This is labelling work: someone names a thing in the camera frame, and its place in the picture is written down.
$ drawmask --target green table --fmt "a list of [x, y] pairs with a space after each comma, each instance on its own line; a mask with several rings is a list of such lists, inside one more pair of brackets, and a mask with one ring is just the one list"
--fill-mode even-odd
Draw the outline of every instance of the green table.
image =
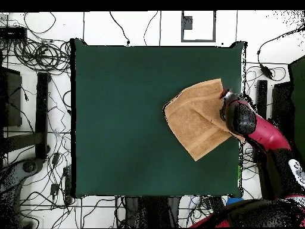
[[168, 127], [163, 106], [184, 88], [216, 78], [240, 92], [243, 42], [118, 47], [75, 39], [71, 48], [76, 197], [240, 196], [238, 141], [230, 138], [195, 162]]

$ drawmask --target wire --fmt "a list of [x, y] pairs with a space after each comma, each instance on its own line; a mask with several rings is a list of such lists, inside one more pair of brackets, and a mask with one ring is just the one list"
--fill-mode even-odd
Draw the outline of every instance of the wire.
[[30, 216], [24, 215], [24, 214], [22, 214], [21, 212], [20, 212], [20, 215], [23, 216], [24, 218], [34, 219], [35, 221], [37, 221], [38, 224], [37, 224], [37, 227], [36, 227], [35, 229], [38, 229], [39, 224], [40, 224], [40, 222], [39, 222], [38, 219], [36, 219], [36, 218], [34, 218], [34, 217], [30, 217]]
[[27, 28], [28, 28], [28, 30], [29, 30], [30, 32], [32, 32], [33, 34], [34, 34], [34, 33], [35, 33], [35, 34], [43, 34], [43, 33], [46, 33], [47, 31], [51, 30], [51, 29], [53, 28], [54, 24], [56, 23], [56, 17], [55, 17], [55, 15], [53, 15], [52, 12], [50, 12], [50, 13], [51, 13], [51, 15], [52, 15], [53, 18], [54, 18], [54, 22], [53, 22], [53, 24], [50, 26], [50, 28], [46, 29], [46, 31], [43, 31], [43, 32], [34, 32], [32, 29], [29, 28], [29, 26], [28, 26], [27, 23], [26, 23], [26, 17], [27, 17], [27, 15], [28, 15], [28, 13], [25, 13], [25, 14], [24, 14], [23, 20], [24, 20], [24, 23], [26, 24], [26, 26], [27, 26]]
[[292, 33], [304, 31], [304, 25], [305, 25], [305, 22], [304, 22], [303, 24], [301, 24], [300, 27], [298, 27], [298, 28], [296, 28], [296, 29], [294, 29], [294, 30], [292, 30], [292, 31], [283, 33], [283, 34], [279, 35], [278, 37], [276, 37], [276, 38], [274, 38], [274, 39], [270, 39], [269, 41], [266, 41], [265, 43], [263, 43], [263, 44], [260, 46], [259, 50], [257, 51], [257, 61], [259, 62], [259, 64], [261, 65], [260, 60], [259, 60], [259, 55], [260, 55], [261, 50], [262, 50], [262, 47], [263, 47], [264, 45], [266, 45], [267, 43], [269, 43], [269, 42], [271, 42], [271, 41], [274, 41], [274, 40], [276, 40], [276, 39], [279, 39], [280, 37], [283, 38], [283, 37], [285, 37], [285, 36], [287, 36], [287, 35], [290, 35], [290, 34], [292, 34]]
[[249, 191], [247, 191], [245, 188], [242, 188], [244, 191], [246, 191], [251, 197], [252, 197], [252, 199], [254, 199], [254, 197], [250, 194], [250, 192]]
[[76, 207], [74, 207], [74, 218], [75, 218], [75, 225], [76, 228], [79, 229], [78, 225], [77, 225], [77, 221], [76, 221]]
[[275, 74], [272, 74], [272, 72], [271, 72], [272, 69], [269, 69], [268, 67], [266, 67], [266, 66], [264, 66], [264, 65], [261, 64], [260, 59], [259, 59], [259, 55], [260, 55], [260, 53], [261, 53], [262, 47], [263, 47], [264, 45], [266, 45], [267, 43], [269, 43], [269, 42], [271, 42], [271, 41], [274, 41], [275, 39], [283, 38], [283, 37], [285, 37], [285, 36], [287, 36], [287, 35], [290, 35], [290, 34], [292, 34], [292, 33], [295, 33], [295, 32], [304, 31], [304, 25], [305, 25], [305, 22], [304, 22], [299, 28], [296, 28], [296, 29], [294, 29], [294, 30], [292, 30], [292, 31], [289, 31], [289, 32], [286, 32], [286, 33], [283, 33], [283, 34], [279, 35], [278, 37], [276, 37], [276, 38], [274, 38], [274, 39], [270, 39], [270, 40], [266, 41], [265, 43], [263, 43], [263, 44], [260, 46], [259, 50], [257, 51], [257, 61], [259, 62], [259, 65], [260, 65], [259, 68], [260, 68], [260, 70], [263, 72], [263, 74], [264, 74], [267, 78], [269, 78], [269, 79], [271, 79], [271, 80], [273, 80], [273, 81], [281, 81], [281, 80], [283, 80], [283, 78], [280, 79], [280, 80], [274, 79], [273, 77], [275, 76]]
[[[159, 11], [157, 11], [156, 14], [154, 14], [154, 16], [151, 18], [151, 20], [154, 19], [154, 17], [158, 14], [158, 12], [159, 12]], [[145, 33], [144, 33], [144, 35], [143, 35], [143, 39], [144, 39], [144, 42], [145, 42], [145, 45], [146, 45], [146, 46], [147, 46], [147, 44], [146, 44], [146, 40], [145, 40], [145, 35], [146, 35], [146, 32], [147, 32], [148, 26], [150, 26], [151, 20], [149, 21], [149, 23], [148, 23], [148, 25], [147, 25], [147, 27], [146, 27]]]
[[95, 204], [95, 206], [94, 206], [94, 208], [88, 213], [88, 214], [86, 214], [84, 217], [83, 217], [83, 225], [82, 225], [82, 229], [85, 227], [85, 218], [87, 217], [87, 216], [89, 216], [94, 210], [95, 210], [95, 208], [97, 208], [97, 206], [98, 206], [98, 204], [99, 204], [99, 202], [100, 201], [114, 201], [115, 199], [100, 199], [99, 201], [97, 201], [97, 203]]
[[65, 101], [64, 101], [64, 97], [65, 97], [69, 92], [71, 92], [71, 90], [67, 91], [67, 92], [63, 95], [63, 103], [64, 103], [65, 106], [71, 108], [71, 106], [68, 106], [68, 105], [65, 103]]
[[110, 14], [111, 18], [113, 19], [113, 21], [121, 28], [124, 37], [127, 39], [127, 45], [129, 45], [129, 44], [130, 44], [130, 40], [126, 37], [125, 32], [124, 32], [124, 29], [119, 25], [118, 22], [116, 22], [116, 20], [115, 20], [114, 17], [112, 16], [111, 11], [109, 11], [109, 14]]

